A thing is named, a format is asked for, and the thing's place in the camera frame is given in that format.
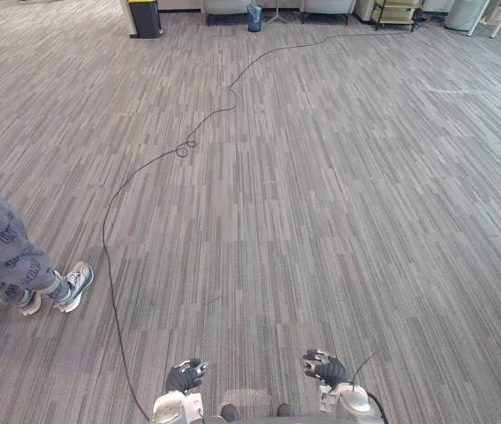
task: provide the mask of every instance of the wall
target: wall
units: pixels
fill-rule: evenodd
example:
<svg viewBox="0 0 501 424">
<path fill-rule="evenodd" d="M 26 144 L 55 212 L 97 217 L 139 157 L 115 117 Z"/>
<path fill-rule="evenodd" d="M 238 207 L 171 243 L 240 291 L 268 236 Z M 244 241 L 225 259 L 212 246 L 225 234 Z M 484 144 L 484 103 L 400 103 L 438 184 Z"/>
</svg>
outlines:
<svg viewBox="0 0 501 424">
<path fill-rule="evenodd" d="M 199 9 L 202 0 L 158 0 L 158 8 L 166 9 Z M 264 7 L 276 7 L 276 0 L 258 0 L 257 3 Z M 279 7 L 299 8 L 300 0 L 279 0 Z"/>
</svg>

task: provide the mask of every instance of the hand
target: hand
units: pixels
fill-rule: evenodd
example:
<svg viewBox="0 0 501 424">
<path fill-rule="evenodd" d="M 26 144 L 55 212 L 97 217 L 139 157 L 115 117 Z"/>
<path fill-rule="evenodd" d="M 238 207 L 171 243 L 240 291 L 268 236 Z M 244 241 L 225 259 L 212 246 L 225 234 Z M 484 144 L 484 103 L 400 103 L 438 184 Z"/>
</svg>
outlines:
<svg viewBox="0 0 501 424">
<path fill-rule="evenodd" d="M 335 389 L 340 383 L 347 382 L 345 366 L 327 352 L 320 349 L 309 349 L 303 355 L 301 365 L 305 368 L 305 374 L 309 377 L 318 378 L 323 383 Z"/>
<path fill-rule="evenodd" d="M 208 363 L 201 362 L 199 358 L 184 360 L 181 364 L 171 367 L 165 379 L 166 393 L 174 390 L 187 395 L 191 389 L 201 386 L 201 377 L 205 375 Z"/>
</svg>

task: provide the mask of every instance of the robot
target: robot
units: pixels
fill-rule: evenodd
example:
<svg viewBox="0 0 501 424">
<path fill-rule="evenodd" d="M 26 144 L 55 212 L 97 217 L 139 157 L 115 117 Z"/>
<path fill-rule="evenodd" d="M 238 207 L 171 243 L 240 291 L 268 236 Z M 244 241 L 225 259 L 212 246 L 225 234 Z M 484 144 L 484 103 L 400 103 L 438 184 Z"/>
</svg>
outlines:
<svg viewBox="0 0 501 424">
<path fill-rule="evenodd" d="M 237 424 L 388 424 L 379 401 L 361 386 L 348 381 L 345 367 L 337 357 L 320 349 L 309 349 L 301 365 L 305 374 L 322 382 L 318 390 L 321 415 L 255 418 L 238 420 Z M 221 417 L 203 414 L 201 393 L 192 389 L 202 383 L 209 364 L 193 358 L 172 367 L 165 383 L 166 393 L 154 403 L 153 424 L 222 424 Z"/>
</svg>

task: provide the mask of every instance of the patterned pants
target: patterned pants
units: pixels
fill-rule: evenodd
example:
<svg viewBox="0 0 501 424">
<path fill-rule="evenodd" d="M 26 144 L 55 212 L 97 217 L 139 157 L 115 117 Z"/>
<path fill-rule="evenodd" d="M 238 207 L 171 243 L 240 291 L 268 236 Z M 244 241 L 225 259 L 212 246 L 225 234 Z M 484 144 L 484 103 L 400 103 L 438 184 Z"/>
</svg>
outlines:
<svg viewBox="0 0 501 424">
<path fill-rule="evenodd" d="M 28 241 L 20 218 L 0 199 L 0 300 L 16 305 L 25 290 L 48 294 L 54 300 L 68 292 L 46 254 Z"/>
</svg>

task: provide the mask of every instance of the chair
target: chair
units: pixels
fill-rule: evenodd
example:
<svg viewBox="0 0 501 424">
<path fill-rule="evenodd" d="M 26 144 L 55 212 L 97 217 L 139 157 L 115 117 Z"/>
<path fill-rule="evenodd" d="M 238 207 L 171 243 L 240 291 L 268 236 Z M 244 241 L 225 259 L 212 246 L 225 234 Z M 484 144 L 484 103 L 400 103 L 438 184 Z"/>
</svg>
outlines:
<svg viewBox="0 0 501 424">
<path fill-rule="evenodd" d="M 207 15 L 208 26 L 209 15 L 246 13 L 249 4 L 250 0 L 201 0 L 201 13 Z"/>
<path fill-rule="evenodd" d="M 348 25 L 348 15 L 354 10 L 356 0 L 301 0 L 301 23 L 309 13 L 341 15 Z"/>
</svg>

